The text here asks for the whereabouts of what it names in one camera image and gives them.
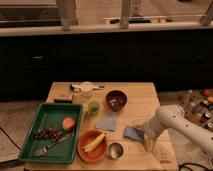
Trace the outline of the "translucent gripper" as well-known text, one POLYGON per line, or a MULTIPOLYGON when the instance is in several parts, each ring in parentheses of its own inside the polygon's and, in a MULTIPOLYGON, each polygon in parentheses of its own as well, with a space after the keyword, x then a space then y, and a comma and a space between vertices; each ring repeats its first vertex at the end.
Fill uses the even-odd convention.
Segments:
POLYGON ((142 125, 142 130, 144 132, 144 146, 147 152, 151 152, 157 142, 158 136, 154 132, 154 130, 149 125, 149 122, 146 121, 142 125))

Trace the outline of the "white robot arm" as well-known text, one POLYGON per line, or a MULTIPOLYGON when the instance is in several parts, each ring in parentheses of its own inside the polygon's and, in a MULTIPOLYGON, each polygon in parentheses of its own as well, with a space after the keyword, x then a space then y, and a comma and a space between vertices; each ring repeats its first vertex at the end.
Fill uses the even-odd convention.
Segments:
POLYGON ((155 115, 142 124, 145 135, 145 147, 151 151, 158 137, 166 129, 174 129, 198 145, 204 152, 213 156, 213 132, 210 132, 188 120, 179 105, 165 105, 156 109, 155 115))

